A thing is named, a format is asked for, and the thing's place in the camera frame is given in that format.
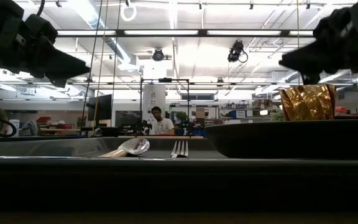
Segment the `fork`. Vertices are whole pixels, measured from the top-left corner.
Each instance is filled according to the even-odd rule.
[[[173,145],[171,158],[187,158],[189,156],[189,143],[188,141],[175,141]]]

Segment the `computer screen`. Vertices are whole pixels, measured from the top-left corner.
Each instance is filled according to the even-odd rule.
[[[122,125],[136,124],[141,121],[140,111],[116,111],[116,127]]]
[[[96,110],[96,98],[90,98],[88,107],[88,121],[93,121],[95,118],[94,112]],[[98,114],[96,119],[106,120],[111,119],[111,94],[99,96],[98,98]]]

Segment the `security camera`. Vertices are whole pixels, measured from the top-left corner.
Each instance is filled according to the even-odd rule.
[[[247,60],[240,61],[240,57],[243,54],[247,56]],[[241,63],[245,63],[248,61],[248,54],[244,51],[244,44],[242,44],[241,40],[236,40],[236,42],[233,44],[233,47],[230,49],[230,53],[227,57],[227,60],[229,62],[240,61]]]
[[[153,54],[153,60],[156,62],[160,62],[164,59],[164,54],[162,53],[162,49],[155,49]]]

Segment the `gold foil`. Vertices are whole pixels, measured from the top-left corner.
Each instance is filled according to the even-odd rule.
[[[282,90],[280,94],[288,121],[334,119],[335,86],[295,86]]]

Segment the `box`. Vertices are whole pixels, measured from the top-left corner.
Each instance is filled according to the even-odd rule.
[[[265,109],[266,107],[270,106],[271,104],[272,104],[271,100],[255,100],[254,102],[252,102],[252,107]]]
[[[204,108],[196,108],[196,118],[205,118]]]

